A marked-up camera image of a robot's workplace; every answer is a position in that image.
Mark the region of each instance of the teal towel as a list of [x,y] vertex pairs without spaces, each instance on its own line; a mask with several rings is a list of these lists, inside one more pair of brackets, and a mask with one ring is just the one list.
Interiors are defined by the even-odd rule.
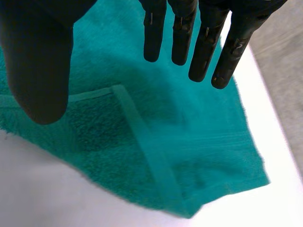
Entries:
[[68,109],[48,126],[30,121],[10,95],[1,57],[0,127],[129,202],[186,218],[268,184],[235,83],[210,84],[220,46],[205,81],[194,83],[190,61],[171,62],[171,9],[156,63],[143,59],[143,18],[139,1],[99,1],[75,24]]

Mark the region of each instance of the black robotic finger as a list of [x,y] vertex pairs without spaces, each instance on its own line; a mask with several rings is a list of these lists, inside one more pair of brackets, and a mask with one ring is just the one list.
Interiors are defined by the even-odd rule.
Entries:
[[145,10],[144,18],[144,58],[157,61],[163,37],[166,0],[140,0]]
[[232,15],[231,28],[212,77],[213,87],[223,89],[228,85],[253,32],[268,18],[269,15],[259,17]]
[[195,82],[201,82],[206,75],[229,12],[228,7],[223,4],[216,6],[208,5],[202,0],[199,1],[199,9],[201,13],[201,27],[188,73],[188,77]]
[[176,65],[184,65],[193,33],[197,0],[169,0],[168,2],[175,13],[171,59]]
[[72,27],[35,3],[3,1],[0,44],[9,88],[24,112],[38,124],[59,120],[68,102]]

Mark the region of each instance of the terry cloth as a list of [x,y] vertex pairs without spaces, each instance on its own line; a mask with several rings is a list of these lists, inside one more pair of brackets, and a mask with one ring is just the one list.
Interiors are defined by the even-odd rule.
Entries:
[[235,83],[211,86],[220,46],[204,82],[194,83],[190,61],[171,62],[171,9],[156,63],[143,58],[143,19],[138,1],[98,1],[74,25],[69,104],[51,125],[33,123],[18,106],[1,55],[0,127],[129,202],[185,218],[268,184]]

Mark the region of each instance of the white table surface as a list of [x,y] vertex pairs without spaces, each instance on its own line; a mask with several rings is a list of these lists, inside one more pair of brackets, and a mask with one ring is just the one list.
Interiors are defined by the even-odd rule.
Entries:
[[[223,37],[229,25],[230,17]],[[0,131],[0,226],[302,227],[303,185],[250,48],[235,79],[270,185],[222,197],[182,219],[128,204],[37,146]]]

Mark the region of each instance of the gray background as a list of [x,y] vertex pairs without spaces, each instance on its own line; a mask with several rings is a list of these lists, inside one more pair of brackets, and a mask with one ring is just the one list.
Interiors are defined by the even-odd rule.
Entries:
[[250,46],[303,176],[303,0],[289,0]]

